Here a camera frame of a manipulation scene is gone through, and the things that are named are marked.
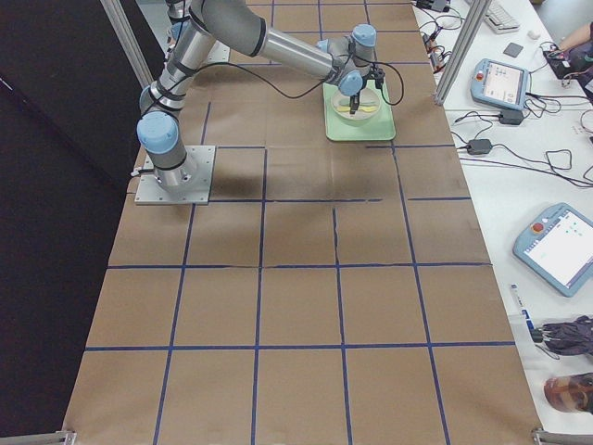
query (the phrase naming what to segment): screen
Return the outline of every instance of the screen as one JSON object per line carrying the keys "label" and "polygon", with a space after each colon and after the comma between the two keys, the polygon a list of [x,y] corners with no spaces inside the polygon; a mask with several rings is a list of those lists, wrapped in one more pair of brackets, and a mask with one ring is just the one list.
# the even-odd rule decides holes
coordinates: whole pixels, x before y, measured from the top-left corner
{"label": "screen", "polygon": [[518,105],[522,78],[521,70],[490,62],[484,85],[484,96]]}
{"label": "screen", "polygon": [[570,287],[593,262],[593,227],[566,210],[524,253]]}

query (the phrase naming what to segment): gray robot arm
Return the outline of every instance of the gray robot arm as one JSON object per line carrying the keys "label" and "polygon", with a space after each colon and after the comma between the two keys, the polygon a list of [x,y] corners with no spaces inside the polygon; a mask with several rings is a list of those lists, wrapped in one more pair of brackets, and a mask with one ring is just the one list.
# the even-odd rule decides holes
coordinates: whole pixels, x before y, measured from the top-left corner
{"label": "gray robot arm", "polygon": [[[183,13],[181,0],[167,3],[171,18],[171,11],[178,16]],[[262,56],[336,85],[342,94],[350,96],[351,110],[357,108],[360,90],[368,80],[382,80],[382,72],[370,63],[376,42],[371,25],[358,25],[349,36],[313,46],[269,27],[245,0],[193,0],[189,16],[165,69],[140,99],[143,118],[138,136],[163,187],[178,186],[183,178],[192,176],[194,166],[184,165],[187,157],[176,128],[177,118],[194,76],[217,40],[244,55]]]}

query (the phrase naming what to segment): table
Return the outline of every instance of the table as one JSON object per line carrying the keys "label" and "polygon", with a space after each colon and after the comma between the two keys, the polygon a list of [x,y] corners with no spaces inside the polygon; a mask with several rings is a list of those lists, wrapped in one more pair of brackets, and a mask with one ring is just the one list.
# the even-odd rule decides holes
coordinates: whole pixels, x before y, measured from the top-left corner
{"label": "table", "polygon": [[[545,28],[527,1],[500,0],[500,3],[515,18],[520,18],[521,30],[497,35],[483,25],[445,102],[451,131],[466,140],[473,138],[481,129],[487,127],[487,124],[476,118],[459,123],[455,123],[455,120],[468,110],[484,114],[490,114],[489,111],[493,110],[484,104],[473,102],[470,97],[468,85],[475,64],[482,58],[492,58],[534,70],[543,63],[538,46],[541,42],[549,40]],[[453,6],[462,15],[467,10],[467,4],[463,1],[453,2]],[[420,24],[426,21],[426,15],[422,11],[416,11],[416,17]],[[542,34],[537,41],[526,36],[527,31],[532,29]],[[455,32],[443,31],[437,42],[450,49],[455,37]],[[508,42],[524,46],[524,51],[517,59],[502,55],[502,49]],[[576,82],[569,88],[562,88],[549,67],[533,75],[532,91],[545,95],[583,95]],[[590,134],[580,124],[583,110],[591,109],[591,106],[579,99],[563,102],[578,105],[567,107],[559,114],[546,113],[542,119],[531,116],[519,127],[496,122],[492,129],[482,133],[480,137],[490,139],[493,144],[505,144],[531,159],[543,159],[547,150],[570,149],[574,156],[574,170],[571,175],[580,178],[581,174],[593,165],[593,145],[588,139]],[[455,142],[458,147],[464,146],[457,138]],[[470,158],[463,151],[460,151],[460,156]],[[490,155],[481,159],[527,165],[501,147],[495,147]],[[542,390],[545,381],[552,376],[591,372],[593,362],[585,356],[562,357],[560,361],[554,361],[534,348],[524,318],[518,314],[517,304],[510,292],[510,284],[518,285],[535,325],[572,321],[579,315],[590,315],[593,312],[593,283],[588,282],[584,285],[575,297],[564,298],[511,253],[514,239],[521,230],[540,211],[552,204],[567,202],[589,218],[593,216],[592,192],[588,189],[577,189],[546,174],[471,161],[463,161],[462,166],[543,427],[555,433],[593,434],[590,414],[558,412],[548,404]]]}
{"label": "table", "polygon": [[[332,143],[321,92],[288,102],[203,71],[181,130],[218,145],[210,204],[137,207],[131,184],[65,427],[92,445],[531,443],[536,410],[411,5],[251,3],[310,43],[376,25],[408,86],[397,136]],[[315,82],[232,61],[292,93]]]}

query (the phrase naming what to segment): electronic device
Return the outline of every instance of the electronic device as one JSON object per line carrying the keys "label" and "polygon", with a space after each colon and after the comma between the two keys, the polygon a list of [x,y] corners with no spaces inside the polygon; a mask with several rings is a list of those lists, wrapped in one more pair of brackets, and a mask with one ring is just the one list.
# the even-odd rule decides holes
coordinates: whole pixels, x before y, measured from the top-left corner
{"label": "electronic device", "polygon": [[504,48],[504,51],[502,51],[502,54],[506,54],[507,56],[511,56],[511,57],[517,57],[517,56],[519,56],[519,54],[521,54],[521,51],[523,51],[522,46],[511,42],[507,45],[506,48]]}
{"label": "electronic device", "polygon": [[593,222],[561,202],[521,232],[513,253],[565,297],[593,275]]}
{"label": "electronic device", "polygon": [[475,67],[473,100],[509,109],[523,109],[529,71],[484,58]]}
{"label": "electronic device", "polygon": [[593,58],[582,52],[557,50],[544,51],[544,57],[552,68],[556,79],[565,79],[568,74],[588,70],[593,66]]}
{"label": "electronic device", "polygon": [[492,0],[490,3],[484,21],[496,34],[517,32],[521,27],[519,22],[497,0]]}
{"label": "electronic device", "polygon": [[544,51],[544,57],[548,62],[556,79],[564,79],[567,74],[574,72],[570,62],[564,57],[564,53],[556,53],[555,51]]}
{"label": "electronic device", "polygon": [[449,12],[451,0],[416,0],[416,7],[436,12]]}

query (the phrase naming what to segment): white table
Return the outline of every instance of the white table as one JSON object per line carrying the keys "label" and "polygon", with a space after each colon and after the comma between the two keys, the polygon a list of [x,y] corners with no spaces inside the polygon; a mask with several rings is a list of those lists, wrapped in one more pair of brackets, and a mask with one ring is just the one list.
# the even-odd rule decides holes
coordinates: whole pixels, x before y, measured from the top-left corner
{"label": "white table", "polygon": [[[539,45],[550,39],[535,10],[527,0],[499,1],[521,22],[521,30],[495,34],[483,24],[445,101],[451,131],[465,140],[474,138],[487,124],[477,118],[460,123],[455,123],[454,120],[468,110],[496,114],[491,112],[496,111],[494,108],[473,102],[469,93],[473,69],[479,60],[492,58],[529,70],[535,70],[545,63]],[[452,5],[463,17],[466,16],[469,7],[465,1],[454,0]],[[429,20],[422,11],[415,13],[419,25]],[[440,22],[448,26],[455,24],[454,19],[442,19]],[[433,27],[427,25],[424,30],[431,32]],[[537,30],[541,34],[540,38],[529,38],[527,33],[530,30]],[[436,41],[447,50],[451,50],[458,33],[459,31],[442,31]],[[502,54],[509,42],[524,47],[517,58]],[[549,67],[533,74],[531,91],[542,95],[584,95],[577,82],[563,88]],[[562,102],[577,105],[565,107],[559,114],[545,114],[542,119],[530,117],[518,127],[495,122],[490,130],[480,135],[480,138],[490,139],[493,144],[505,144],[513,151],[531,159],[543,160],[547,150],[568,148],[573,152],[574,169],[567,174],[581,178],[581,174],[593,165],[593,144],[588,139],[590,134],[584,131],[579,122],[583,110],[591,109],[591,106],[580,99],[563,99]],[[593,118],[593,113],[587,115],[587,120],[593,123],[593,119],[590,118]],[[459,139],[455,140],[457,146],[464,146]],[[470,158],[463,151],[460,152],[460,156]],[[500,147],[494,148],[482,159],[529,165]],[[525,320],[519,314],[519,308],[510,292],[510,285],[516,284],[535,325],[572,321],[579,315],[593,314],[593,282],[585,284],[573,298],[565,298],[512,254],[512,245],[517,235],[540,211],[550,205],[567,202],[587,217],[593,218],[593,190],[578,189],[559,178],[543,173],[471,161],[463,161],[462,165],[542,425],[547,431],[554,433],[593,434],[591,414],[556,411],[548,404],[543,393],[544,383],[550,377],[593,372],[593,358],[581,355],[562,357],[561,360],[555,361],[535,348]]]}

